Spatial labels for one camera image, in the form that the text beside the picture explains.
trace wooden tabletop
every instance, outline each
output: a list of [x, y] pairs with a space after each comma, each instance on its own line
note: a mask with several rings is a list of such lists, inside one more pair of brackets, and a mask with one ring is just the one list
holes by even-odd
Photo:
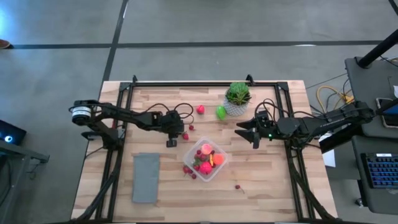
[[[105, 82], [100, 101], [116, 104], [120, 82]], [[311, 112], [303, 81], [288, 81], [294, 111]], [[205, 114], [196, 112], [195, 130], [188, 131], [190, 139], [178, 139], [178, 146], [166, 148], [167, 135], [147, 132], [129, 124], [126, 132], [123, 163], [116, 197], [114, 222], [291, 222], [296, 221], [292, 186], [282, 141], [263, 139], [257, 150], [234, 133], [237, 122], [254, 116], [254, 109], [265, 98], [275, 101], [272, 87], [250, 87], [251, 103], [244, 115], [217, 119], [215, 109], [222, 104], [226, 87], [142, 87], [134, 88], [131, 109], [143, 111], [155, 103], [174, 108], [187, 102], [204, 105]], [[165, 108], [157, 106], [157, 111]], [[189, 112], [187, 106], [179, 112]], [[182, 172], [183, 155], [202, 136], [217, 143], [229, 156], [229, 162], [210, 182], [192, 180]], [[87, 153], [102, 146], [101, 141], [90, 142]], [[133, 156], [140, 152], [160, 153], [159, 193], [156, 204], [132, 203]], [[78, 217], [98, 193], [106, 151], [100, 150], [84, 163], [73, 208], [72, 218]], [[303, 151], [310, 188], [320, 203], [336, 217], [322, 154], [318, 148]], [[239, 184], [243, 191], [236, 190]], [[301, 192], [304, 214], [307, 214]], [[106, 198], [105, 211], [108, 209]]]

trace black metal frame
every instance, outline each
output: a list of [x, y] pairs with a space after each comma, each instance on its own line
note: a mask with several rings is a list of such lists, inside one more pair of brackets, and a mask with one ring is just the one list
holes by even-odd
[[[249, 86], [267, 86], [267, 87], [273, 87], [275, 90], [275, 96], [276, 96], [276, 102], [277, 106], [281, 109], [283, 109], [283, 103], [282, 103], [282, 97], [281, 97], [281, 91], [283, 91], [285, 95], [285, 102], [287, 105], [287, 111], [289, 112], [289, 116], [293, 116], [293, 106], [292, 102], [290, 99], [290, 92], [289, 92], [289, 86], [287, 82], [255, 82], [252, 78], [251, 75], [247, 75], [246, 77], [247, 84]], [[126, 108], [129, 109], [132, 101], [132, 92], [134, 87], [157, 87], [157, 86], [229, 86], [232, 82], [138, 82], [136, 76], [133, 76], [132, 82], [122, 82], [120, 83], [119, 86], [119, 95], [118, 95], [118, 100], [116, 103], [116, 106], [121, 106], [121, 102], [123, 100], [123, 95], [126, 90], [128, 90], [127, 93], [127, 102], [126, 102]], [[284, 117], [284, 113], [279, 110], [279, 116]], [[113, 127], [118, 126], [118, 121], [114, 121]], [[126, 131], [127, 130], [127, 122], [123, 122], [122, 124], [123, 129]], [[101, 189], [98, 193], [98, 195], [95, 197], [93, 203], [88, 207], [88, 209], [91, 209], [91, 213], [89, 215], [86, 215], [84, 218], [77, 218], [74, 220], [70, 220], [67, 223], [111, 223], [113, 222], [113, 213], [114, 213], [114, 206], [116, 203], [116, 194], [118, 190], [118, 182], [119, 182], [119, 174], [120, 174], [120, 169], [121, 169], [121, 161], [123, 157], [123, 149], [124, 149], [124, 141], [125, 141], [125, 134], [123, 134], [122, 138], [122, 146], [118, 148], [118, 154], [116, 158], [116, 163], [114, 165], [114, 169], [111, 174], [110, 168], [111, 168], [111, 161], [112, 161], [112, 155], [113, 155], [113, 150], [108, 150], [107, 155], [106, 155], [106, 160], [105, 160], [105, 167], [104, 167], [104, 173], [103, 173], [103, 178], [102, 178], [102, 183], [101, 183]], [[287, 163], [288, 163], [288, 168], [289, 168], [289, 174], [290, 174], [290, 181], [292, 184], [292, 193], [293, 193], [293, 198], [295, 202], [295, 210], [297, 214], [297, 220], [298, 222], [303, 222], [303, 223], [353, 223], [353, 222], [343, 222], [341, 220], [327, 220], [330, 216], [327, 215], [321, 215], [322, 218], [325, 218], [326, 220], [319, 220], [315, 218], [315, 212], [314, 212], [314, 205], [312, 203], [315, 203], [317, 207], [322, 207], [319, 202], [316, 200], [315, 196], [311, 193], [308, 185], [308, 178], [307, 178], [307, 173], [305, 170], [305, 164], [304, 164], [304, 159], [301, 151], [296, 151], [297, 153], [297, 162], [299, 166], [299, 172], [297, 172], [295, 166], [294, 166], [294, 158], [292, 157], [292, 150], [289, 147], [288, 142], [285, 142], [285, 151], [286, 151], [286, 156], [287, 156]], [[308, 209], [308, 216], [309, 218], [305, 218], [303, 216], [303, 210], [300, 202], [300, 194], [299, 194], [299, 189], [297, 185], [301, 186], [306, 203], [307, 203], [307, 209]], [[103, 218], [103, 204], [104, 204], [104, 196], [106, 195], [106, 192], [109, 190], [109, 188], [112, 186], [111, 189], [111, 195], [110, 195], [110, 200], [109, 200], [109, 208], [108, 208], [108, 214], [106, 218]], [[91, 215], [93, 214], [94, 210], [96, 210], [96, 214], [94, 216], [94, 219], [91, 219]]]

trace white pot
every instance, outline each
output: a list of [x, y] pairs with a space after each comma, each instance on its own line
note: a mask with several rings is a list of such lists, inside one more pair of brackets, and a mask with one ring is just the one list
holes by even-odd
[[244, 112], [246, 111], [246, 109], [248, 108], [249, 103], [246, 103], [245, 105], [235, 105], [230, 103], [227, 98], [224, 98], [224, 108], [226, 113], [228, 113], [231, 116], [241, 116], [242, 114], [244, 114]]

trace pink ball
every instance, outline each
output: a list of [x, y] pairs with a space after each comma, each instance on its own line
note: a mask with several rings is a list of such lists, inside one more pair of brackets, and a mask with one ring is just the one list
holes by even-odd
[[204, 114], [205, 113], [205, 107], [203, 105], [197, 106], [197, 112], [198, 112], [198, 114]]

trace metal leg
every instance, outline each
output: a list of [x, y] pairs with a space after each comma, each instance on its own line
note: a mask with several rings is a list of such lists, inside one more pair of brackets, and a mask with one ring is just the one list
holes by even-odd
[[7, 162], [10, 164], [11, 183], [8, 194], [3, 205], [0, 207], [0, 224], [10, 223], [11, 213], [16, 205], [16, 198], [21, 187], [24, 185], [24, 178], [29, 167], [29, 156], [8, 156]]
[[41, 154], [30, 149], [25, 149], [20, 146], [6, 143], [4, 141], [0, 141], [0, 151], [4, 151], [7, 154], [20, 154], [23, 156], [29, 156], [33, 159], [38, 159], [40, 163], [48, 162], [50, 157], [49, 155]]

